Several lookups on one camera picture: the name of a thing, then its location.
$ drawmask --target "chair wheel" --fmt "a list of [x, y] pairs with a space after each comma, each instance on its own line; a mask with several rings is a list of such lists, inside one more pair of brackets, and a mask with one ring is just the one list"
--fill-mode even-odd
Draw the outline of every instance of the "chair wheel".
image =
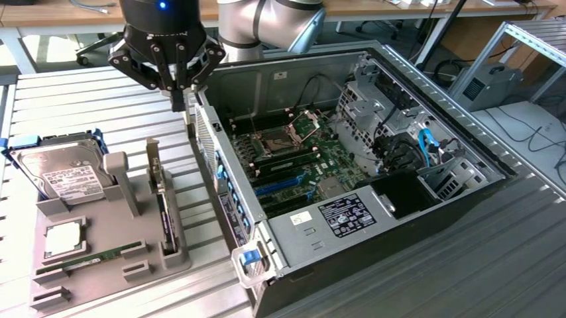
[[86, 56], [78, 56], [78, 63], [81, 66], [89, 66], [89, 58]]

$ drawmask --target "slatted table surface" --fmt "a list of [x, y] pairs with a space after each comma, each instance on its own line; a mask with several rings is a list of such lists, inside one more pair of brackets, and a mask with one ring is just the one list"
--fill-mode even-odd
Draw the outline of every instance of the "slatted table surface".
[[[113, 68], [21, 76], [18, 84], [6, 91], [0, 89], [0, 94], [7, 94], [2, 136], [49, 136], [101, 128], [110, 152], [125, 151], [129, 155], [130, 176], [145, 173], [146, 137], [155, 136], [162, 162], [174, 175], [191, 269], [54, 317], [74, 313], [114, 317], [125, 314], [125, 308], [129, 317], [179, 317], [179, 313], [186, 317], [250, 317], [249, 297], [230, 262], [183, 119], [171, 112], [167, 97]], [[37, 191], [11, 165], [5, 167], [2, 180], [0, 316], [27, 317], [34, 312], [27, 302]]]

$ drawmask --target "hard drive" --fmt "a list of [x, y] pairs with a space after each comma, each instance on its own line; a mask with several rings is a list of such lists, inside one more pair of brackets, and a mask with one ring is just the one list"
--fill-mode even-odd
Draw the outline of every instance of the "hard drive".
[[117, 184], [105, 172], [109, 150], [99, 129], [43, 139], [18, 136], [0, 142], [3, 155], [33, 181], [43, 199], [61, 197], [75, 205], [102, 199], [103, 188]]

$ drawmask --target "blue pcie slot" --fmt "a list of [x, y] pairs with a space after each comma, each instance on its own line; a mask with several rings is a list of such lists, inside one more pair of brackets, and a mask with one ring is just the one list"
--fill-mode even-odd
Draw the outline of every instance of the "blue pcie slot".
[[306, 173], [304, 173], [298, 177], [294, 177], [282, 182], [278, 182], [277, 184], [272, 184], [266, 187], [261, 187], [260, 189], [257, 189], [256, 195], [266, 195], [266, 194], [270, 194], [272, 192], [280, 191], [281, 189], [298, 186], [301, 182], [304, 182], [305, 176], [306, 176]]

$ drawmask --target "motherboard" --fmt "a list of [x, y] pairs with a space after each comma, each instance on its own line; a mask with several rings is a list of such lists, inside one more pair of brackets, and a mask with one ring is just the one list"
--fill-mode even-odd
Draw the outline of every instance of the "motherboard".
[[290, 113], [290, 124], [235, 135], [233, 146], [269, 217], [329, 199], [369, 176], [320, 111]]

